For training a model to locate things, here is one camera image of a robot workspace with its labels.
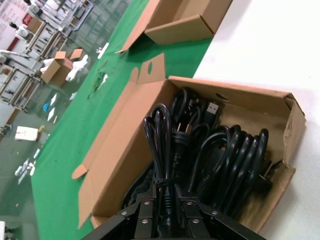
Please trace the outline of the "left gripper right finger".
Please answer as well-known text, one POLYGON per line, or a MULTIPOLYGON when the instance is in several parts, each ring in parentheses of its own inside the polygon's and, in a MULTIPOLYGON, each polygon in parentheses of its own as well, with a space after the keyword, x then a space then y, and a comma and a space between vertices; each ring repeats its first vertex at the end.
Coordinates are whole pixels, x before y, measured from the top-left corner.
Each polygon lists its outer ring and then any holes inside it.
POLYGON ((178 184, 176 211, 179 240, 263 240, 258 233, 233 218, 200 202, 195 195, 184 192, 178 184))

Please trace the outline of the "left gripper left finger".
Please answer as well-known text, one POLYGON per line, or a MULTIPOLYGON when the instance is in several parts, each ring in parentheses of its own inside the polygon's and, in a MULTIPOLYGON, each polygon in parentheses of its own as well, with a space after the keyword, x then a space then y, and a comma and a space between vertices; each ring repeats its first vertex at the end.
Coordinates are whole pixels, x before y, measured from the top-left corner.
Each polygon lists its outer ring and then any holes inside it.
POLYGON ((84 240, 156 240, 156 185, 137 196, 136 203, 120 210, 83 237, 84 240))

